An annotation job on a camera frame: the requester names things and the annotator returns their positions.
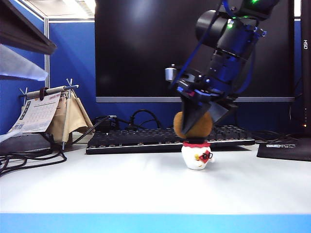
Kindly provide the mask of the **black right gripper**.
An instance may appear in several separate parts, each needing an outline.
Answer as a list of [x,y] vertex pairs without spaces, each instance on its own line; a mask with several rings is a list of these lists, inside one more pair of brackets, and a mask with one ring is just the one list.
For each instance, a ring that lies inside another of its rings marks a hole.
[[207,111],[216,123],[235,107],[237,77],[235,68],[211,68],[206,74],[191,68],[176,69],[176,90],[182,100],[183,134]]

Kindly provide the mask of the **pale left gripper finger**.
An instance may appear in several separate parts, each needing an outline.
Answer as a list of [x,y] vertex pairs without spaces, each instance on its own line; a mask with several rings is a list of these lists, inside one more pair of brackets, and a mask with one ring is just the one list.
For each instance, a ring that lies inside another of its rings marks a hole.
[[0,75],[44,81],[48,73],[35,63],[1,44]]

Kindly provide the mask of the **dark left gripper wedge finger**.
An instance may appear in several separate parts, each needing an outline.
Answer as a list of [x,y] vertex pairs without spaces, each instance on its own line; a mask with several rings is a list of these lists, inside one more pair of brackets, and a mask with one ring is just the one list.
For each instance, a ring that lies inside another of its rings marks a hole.
[[48,55],[56,49],[56,45],[8,0],[0,2],[0,42]]

